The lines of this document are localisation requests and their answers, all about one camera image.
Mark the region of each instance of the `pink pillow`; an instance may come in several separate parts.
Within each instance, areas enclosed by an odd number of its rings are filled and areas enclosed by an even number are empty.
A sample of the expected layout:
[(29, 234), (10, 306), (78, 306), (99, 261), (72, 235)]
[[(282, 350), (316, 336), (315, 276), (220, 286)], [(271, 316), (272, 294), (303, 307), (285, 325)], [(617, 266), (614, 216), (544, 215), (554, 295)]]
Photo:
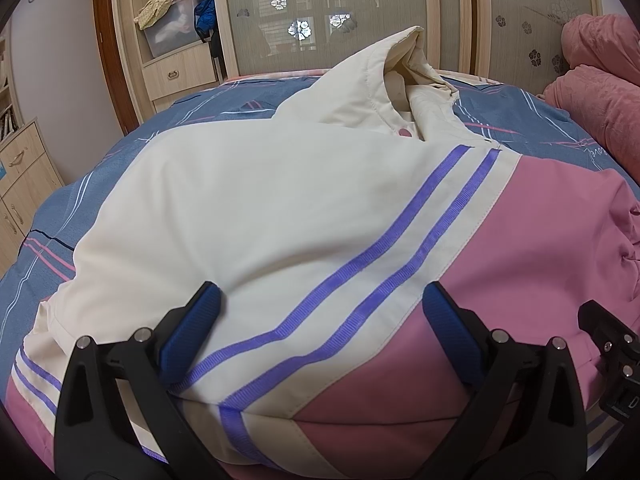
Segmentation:
[(571, 68), (589, 65), (640, 86), (640, 32), (628, 16), (582, 14), (562, 29)]
[(580, 65), (546, 87), (544, 97), (548, 104), (568, 111), (640, 183), (638, 86), (599, 68)]

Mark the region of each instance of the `transparent storage bin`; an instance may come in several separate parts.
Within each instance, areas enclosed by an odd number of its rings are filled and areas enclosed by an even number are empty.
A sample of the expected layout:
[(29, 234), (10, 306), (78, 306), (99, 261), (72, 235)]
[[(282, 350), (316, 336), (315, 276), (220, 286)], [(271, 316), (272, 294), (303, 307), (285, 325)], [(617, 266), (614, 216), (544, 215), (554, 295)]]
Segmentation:
[(199, 0), (176, 0), (166, 14), (144, 30), (153, 57), (198, 41), (193, 27), (193, 9)]

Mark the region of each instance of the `bookshelf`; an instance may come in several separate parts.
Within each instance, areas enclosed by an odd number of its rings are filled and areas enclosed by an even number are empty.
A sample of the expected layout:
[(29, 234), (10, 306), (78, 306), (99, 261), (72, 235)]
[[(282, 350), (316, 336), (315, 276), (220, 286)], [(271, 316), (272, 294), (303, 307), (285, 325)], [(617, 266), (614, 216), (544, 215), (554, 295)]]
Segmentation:
[(11, 68), (11, 21), (0, 32), (0, 142), (19, 130), (24, 122), (15, 95)]

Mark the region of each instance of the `wall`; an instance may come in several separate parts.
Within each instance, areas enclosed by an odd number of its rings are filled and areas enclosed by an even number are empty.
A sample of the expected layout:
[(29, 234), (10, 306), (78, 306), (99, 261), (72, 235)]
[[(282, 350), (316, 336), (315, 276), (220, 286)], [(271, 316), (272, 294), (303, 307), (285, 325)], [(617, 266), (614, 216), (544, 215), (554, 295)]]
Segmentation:
[(11, 47), (22, 117), (38, 118), (69, 184), (122, 138), (102, 72), (93, 0), (21, 0), (12, 16)]
[(602, 13), (624, 14), (625, 16), (628, 16), (625, 7), (622, 6), (620, 0), (602, 0)]

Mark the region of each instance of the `blue bed sheet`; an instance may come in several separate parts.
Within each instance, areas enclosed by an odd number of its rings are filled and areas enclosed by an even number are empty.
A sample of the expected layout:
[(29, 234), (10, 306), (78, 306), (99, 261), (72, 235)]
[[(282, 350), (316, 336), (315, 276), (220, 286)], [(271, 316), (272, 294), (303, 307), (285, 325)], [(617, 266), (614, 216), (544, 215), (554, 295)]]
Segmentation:
[[(78, 240), (94, 224), (102, 202), (140, 150), (155, 136), (183, 124), (270, 118), (284, 99), (317, 79), (243, 80), (183, 98), (118, 142), (91, 173), (47, 199), (36, 213), (17, 262), (0, 280), (2, 400), (15, 355), (33, 326), (38, 304), (75, 276), (73, 250)], [(638, 186), (566, 112), (515, 87), (450, 82), (460, 89), (454, 112), (471, 131), (525, 155), (591, 170), (613, 168), (640, 198)]]

